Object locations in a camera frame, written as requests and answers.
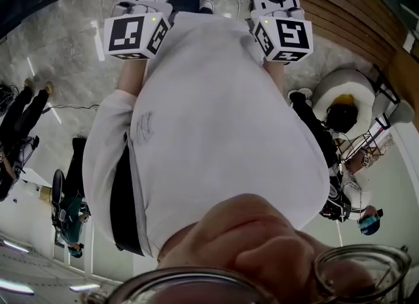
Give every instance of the blue cap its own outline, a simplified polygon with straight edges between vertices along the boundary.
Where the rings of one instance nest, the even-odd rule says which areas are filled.
[[[361,223],[358,224],[361,233],[364,235],[372,235],[377,232],[380,228],[380,217],[371,216],[365,218]]]
[[[80,250],[74,250],[74,249],[71,249],[69,247],[68,252],[70,253],[71,256],[75,257],[76,259],[79,259],[83,255],[83,251],[81,249]]]

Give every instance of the white robotic gripper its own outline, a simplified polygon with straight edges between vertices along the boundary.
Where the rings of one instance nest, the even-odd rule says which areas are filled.
[[[268,61],[299,62],[313,53],[311,22],[299,0],[251,0],[251,32]],[[123,60],[152,59],[171,28],[167,0],[118,0],[105,20],[106,54]]]

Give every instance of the nose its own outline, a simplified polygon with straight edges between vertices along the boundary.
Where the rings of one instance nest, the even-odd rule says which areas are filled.
[[[235,269],[264,286],[280,303],[309,303],[316,286],[313,248],[299,237],[276,237],[241,253]]]

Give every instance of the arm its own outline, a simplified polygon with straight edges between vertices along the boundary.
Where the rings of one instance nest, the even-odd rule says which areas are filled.
[[[265,62],[263,64],[264,69],[266,72],[269,73],[272,80],[274,81],[276,87],[283,95],[285,89],[285,73],[283,70],[283,63],[281,62]]]
[[[82,176],[84,194],[96,228],[113,240],[111,193],[117,164],[130,135],[132,112],[141,91],[145,61],[124,64],[117,89],[102,101],[84,148]]]
[[[117,89],[138,96],[143,86],[146,60],[128,60],[122,68]]]
[[[7,160],[6,156],[3,156],[3,163],[5,164],[5,169],[9,176],[14,179],[14,173],[12,166],[10,165],[9,161]]]

